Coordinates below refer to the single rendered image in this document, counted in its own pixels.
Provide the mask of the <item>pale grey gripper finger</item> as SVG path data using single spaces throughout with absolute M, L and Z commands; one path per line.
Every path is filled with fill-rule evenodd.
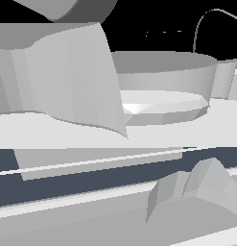
M 229 173 L 216 158 L 200 160 L 191 172 L 178 171 L 157 181 L 148 198 L 146 221 L 155 207 L 197 198 L 237 214 L 237 168 Z

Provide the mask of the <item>pale grey gripper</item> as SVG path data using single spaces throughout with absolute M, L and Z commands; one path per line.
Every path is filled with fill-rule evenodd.
M 0 176 L 24 180 L 154 161 L 178 160 L 187 151 L 237 147 L 237 101 L 212 99 L 206 115 L 168 125 L 128 126 L 127 136 L 81 126 L 42 113 L 0 115 L 0 149 L 18 166 Z

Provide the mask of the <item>grey box with pale edges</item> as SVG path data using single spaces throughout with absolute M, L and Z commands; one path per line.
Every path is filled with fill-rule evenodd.
M 156 182 L 0 208 L 0 246 L 236 246 L 237 214 L 197 198 L 160 204 Z

